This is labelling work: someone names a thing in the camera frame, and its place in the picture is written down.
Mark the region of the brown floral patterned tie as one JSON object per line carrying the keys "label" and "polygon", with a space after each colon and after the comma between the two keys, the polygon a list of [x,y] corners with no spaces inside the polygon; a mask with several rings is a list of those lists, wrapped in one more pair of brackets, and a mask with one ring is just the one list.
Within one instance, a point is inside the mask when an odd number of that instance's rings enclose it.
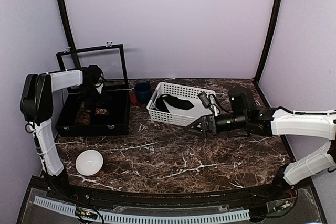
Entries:
{"label": "brown floral patterned tie", "polygon": [[109,110],[105,108],[96,108],[95,109],[95,115],[96,116],[102,116],[102,115],[108,115]]}

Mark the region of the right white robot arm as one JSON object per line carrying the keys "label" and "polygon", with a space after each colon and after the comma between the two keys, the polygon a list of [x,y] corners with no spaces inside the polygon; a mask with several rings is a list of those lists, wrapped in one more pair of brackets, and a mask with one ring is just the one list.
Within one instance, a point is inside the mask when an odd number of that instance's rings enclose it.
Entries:
{"label": "right white robot arm", "polygon": [[231,112],[201,116],[185,127],[188,134],[206,138],[221,132],[243,129],[259,136],[289,136],[294,140],[321,140],[322,145],[306,156],[279,168],[268,188],[273,200],[300,181],[335,167],[335,110],[295,111],[282,106],[258,109],[251,90],[230,89]]}

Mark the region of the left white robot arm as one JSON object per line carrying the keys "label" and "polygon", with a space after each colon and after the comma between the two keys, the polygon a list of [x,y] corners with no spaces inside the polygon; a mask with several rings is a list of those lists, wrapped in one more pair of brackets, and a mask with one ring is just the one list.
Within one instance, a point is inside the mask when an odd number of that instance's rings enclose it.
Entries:
{"label": "left white robot arm", "polygon": [[24,83],[20,111],[24,116],[25,130],[34,138],[43,171],[59,176],[64,165],[61,162],[53,137],[53,93],[62,89],[79,87],[90,97],[102,93],[102,70],[97,65],[42,74],[29,74]]}

